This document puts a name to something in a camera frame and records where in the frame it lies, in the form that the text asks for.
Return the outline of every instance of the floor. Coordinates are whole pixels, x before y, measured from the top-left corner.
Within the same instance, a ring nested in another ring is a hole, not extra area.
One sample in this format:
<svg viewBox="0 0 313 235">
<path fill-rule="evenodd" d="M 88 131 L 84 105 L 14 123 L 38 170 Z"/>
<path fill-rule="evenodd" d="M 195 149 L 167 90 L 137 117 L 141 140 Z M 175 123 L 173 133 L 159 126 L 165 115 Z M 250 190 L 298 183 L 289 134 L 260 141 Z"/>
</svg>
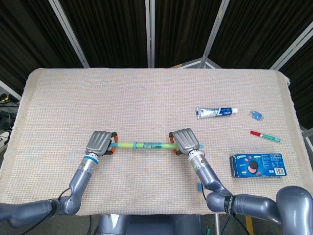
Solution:
<svg viewBox="0 0 313 235">
<path fill-rule="evenodd" d="M 3 151 L 0 153 L 0 165 L 3 161 Z M 309 154 L 311 164 L 313 165 L 313 156 Z M 92 216 L 92 232 L 96 229 L 98 224 L 99 215 Z M 246 219 L 244 216 L 238 215 L 240 221 L 246 225 Z M 220 215 L 220 226 L 221 231 L 228 219 L 225 214 Z M 210 228 L 210 234 L 215 235 L 215 218 L 213 214 L 203 216 L 203 234 L 206 235 L 207 228 Z M 260 219 L 252 219 L 254 235 L 279 235 L 281 234 L 281 227 L 269 223 Z M 20 235 L 28 227 L 13 229 L 6 221 L 0 223 L 0 235 Z M 89 217 L 88 216 L 56 216 L 52 217 L 47 221 L 44 221 L 34 230 L 28 233 L 28 235 L 85 235 L 89 228 Z M 239 223 L 230 218 L 227 227 L 224 230 L 223 235 L 244 235 L 245 232 Z"/>
</svg>

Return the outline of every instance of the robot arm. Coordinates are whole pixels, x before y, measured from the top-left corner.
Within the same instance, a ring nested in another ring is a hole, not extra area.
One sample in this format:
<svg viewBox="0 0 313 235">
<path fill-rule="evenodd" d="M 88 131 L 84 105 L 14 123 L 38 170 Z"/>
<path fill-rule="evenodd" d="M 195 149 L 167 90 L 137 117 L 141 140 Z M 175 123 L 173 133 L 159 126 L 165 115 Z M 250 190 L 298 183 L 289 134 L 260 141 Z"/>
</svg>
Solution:
<svg viewBox="0 0 313 235">
<path fill-rule="evenodd" d="M 284 235 L 313 235 L 313 199 L 304 188 L 282 188 L 276 195 L 277 204 L 266 197 L 232 195 L 214 173 L 204 152 L 199 151 L 199 142 L 190 128 L 171 132 L 170 138 L 175 139 L 180 153 L 189 156 L 188 161 L 203 186 L 213 191 L 206 198 L 210 210 L 230 215 L 238 213 L 281 224 Z"/>
<path fill-rule="evenodd" d="M 7 220 L 11 227 L 18 228 L 51 217 L 56 212 L 67 215 L 76 214 L 80 209 L 83 193 L 92 172 L 98 164 L 98 157 L 104 154 L 110 155 L 114 151 L 114 149 L 107 150 L 112 137 L 117 140 L 115 132 L 95 131 L 93 133 L 86 147 L 86 155 L 69 184 L 70 196 L 16 205 L 0 203 L 0 222 Z"/>
</svg>

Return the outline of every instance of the red marker cap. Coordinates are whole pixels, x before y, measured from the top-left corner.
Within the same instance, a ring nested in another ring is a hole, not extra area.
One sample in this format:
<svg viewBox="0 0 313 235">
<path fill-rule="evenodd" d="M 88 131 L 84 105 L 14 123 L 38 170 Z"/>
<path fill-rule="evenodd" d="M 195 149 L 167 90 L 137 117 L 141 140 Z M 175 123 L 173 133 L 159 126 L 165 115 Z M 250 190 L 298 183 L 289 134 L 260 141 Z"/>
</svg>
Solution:
<svg viewBox="0 0 313 235">
<path fill-rule="evenodd" d="M 261 136 L 261 133 L 256 132 L 256 131 L 250 131 L 251 134 L 255 135 L 255 136 Z"/>
</svg>

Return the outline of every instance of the table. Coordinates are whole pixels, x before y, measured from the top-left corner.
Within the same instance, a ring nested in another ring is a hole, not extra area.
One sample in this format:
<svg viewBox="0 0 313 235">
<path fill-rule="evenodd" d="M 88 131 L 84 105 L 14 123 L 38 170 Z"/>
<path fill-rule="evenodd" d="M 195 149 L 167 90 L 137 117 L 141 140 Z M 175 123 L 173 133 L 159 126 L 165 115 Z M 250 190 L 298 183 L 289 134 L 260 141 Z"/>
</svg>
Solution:
<svg viewBox="0 0 313 235">
<path fill-rule="evenodd" d="M 116 131 L 121 142 L 167 142 L 170 131 L 187 127 L 232 193 L 275 200 L 288 185 L 313 193 L 288 81 L 274 70 L 37 69 L 27 81 L 0 170 L 0 202 L 56 198 L 68 187 L 95 130 Z M 239 112 L 197 120 L 197 107 Z M 265 119 L 254 120 L 250 110 Z M 280 137 L 282 143 L 250 130 Z M 288 176 L 231 177 L 229 156 L 260 152 L 282 153 Z M 186 156 L 117 149 L 100 158 L 77 214 L 212 213 L 198 182 Z"/>
</svg>

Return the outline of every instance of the black curtain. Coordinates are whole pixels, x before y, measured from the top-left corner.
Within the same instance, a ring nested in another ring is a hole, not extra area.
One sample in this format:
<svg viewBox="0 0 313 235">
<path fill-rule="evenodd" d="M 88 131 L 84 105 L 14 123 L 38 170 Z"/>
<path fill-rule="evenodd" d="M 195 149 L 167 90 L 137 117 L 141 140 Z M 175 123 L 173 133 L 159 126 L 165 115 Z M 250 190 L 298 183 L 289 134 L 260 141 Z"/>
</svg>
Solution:
<svg viewBox="0 0 313 235">
<path fill-rule="evenodd" d="M 145 0 L 60 3 L 91 67 L 147 67 Z"/>
<path fill-rule="evenodd" d="M 48 0 L 0 0 L 0 80 L 22 94 L 40 67 L 82 65 Z"/>
<path fill-rule="evenodd" d="M 156 0 L 155 67 L 203 56 L 221 0 Z"/>
<path fill-rule="evenodd" d="M 222 68 L 269 69 L 312 21 L 311 0 L 231 0 L 209 58 Z"/>
<path fill-rule="evenodd" d="M 301 125 L 313 127 L 313 38 L 280 69 L 291 80 L 289 86 Z"/>
</svg>

